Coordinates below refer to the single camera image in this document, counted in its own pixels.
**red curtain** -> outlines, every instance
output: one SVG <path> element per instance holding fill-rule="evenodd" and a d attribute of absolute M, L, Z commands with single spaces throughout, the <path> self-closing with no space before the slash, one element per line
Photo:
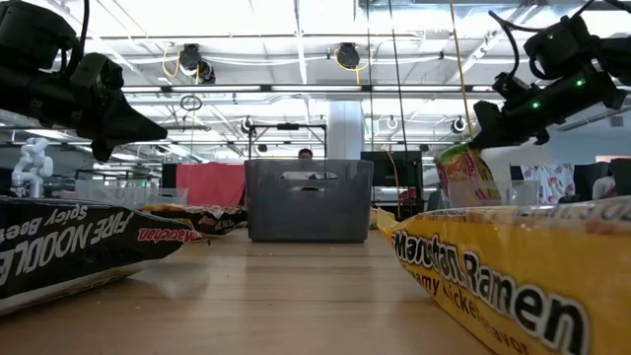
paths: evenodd
<path fill-rule="evenodd" d="M 175 185 L 188 188 L 188 205 L 234 207 L 244 193 L 245 168 L 243 164 L 180 164 Z"/>

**pillar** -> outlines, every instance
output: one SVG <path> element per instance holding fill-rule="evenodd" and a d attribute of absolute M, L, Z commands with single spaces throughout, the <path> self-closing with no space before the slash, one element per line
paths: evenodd
<path fill-rule="evenodd" d="M 329 102 L 328 159 L 360 159 L 364 150 L 361 102 Z"/>

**wooden tabletop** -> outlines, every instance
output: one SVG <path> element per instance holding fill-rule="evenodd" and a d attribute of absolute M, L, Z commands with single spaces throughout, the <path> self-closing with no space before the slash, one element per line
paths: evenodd
<path fill-rule="evenodd" d="M 125 280 L 0 319 L 2 354 L 489 354 L 386 241 L 184 246 Z"/>

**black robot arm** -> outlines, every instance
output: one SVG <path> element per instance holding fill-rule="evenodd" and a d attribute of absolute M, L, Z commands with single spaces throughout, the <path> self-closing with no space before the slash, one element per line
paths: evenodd
<path fill-rule="evenodd" d="M 631 12 L 619 1 L 607 2 Z M 564 123 L 572 114 L 598 103 L 621 108 L 628 93 L 616 89 L 611 77 L 624 85 L 631 83 L 631 37 L 591 35 L 580 12 L 537 31 L 524 45 L 534 76 L 554 80 L 552 84 L 528 86 L 514 76 L 515 70 L 501 73 L 493 89 L 506 100 L 502 108 L 484 101 L 473 106 L 481 130 L 472 147 L 520 145 L 531 137 L 536 138 L 535 144 L 545 144 L 549 140 L 546 128 Z M 498 21 L 510 35 L 506 27 L 514 25 Z"/>
<path fill-rule="evenodd" d="M 59 51 L 61 69 L 41 71 L 52 68 Z M 82 40 L 60 16 L 27 2 L 0 3 L 0 108 L 44 127 L 75 129 L 93 140 L 95 158 L 107 161 L 116 145 L 167 137 L 129 105 L 123 83 L 118 64 L 97 53 L 84 56 Z"/>

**gray plastic bin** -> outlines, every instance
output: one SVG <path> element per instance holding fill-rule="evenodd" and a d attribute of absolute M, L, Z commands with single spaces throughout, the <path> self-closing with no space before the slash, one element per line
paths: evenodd
<path fill-rule="evenodd" d="M 361 243 L 368 236 L 372 183 L 372 162 L 246 161 L 249 237 Z"/>

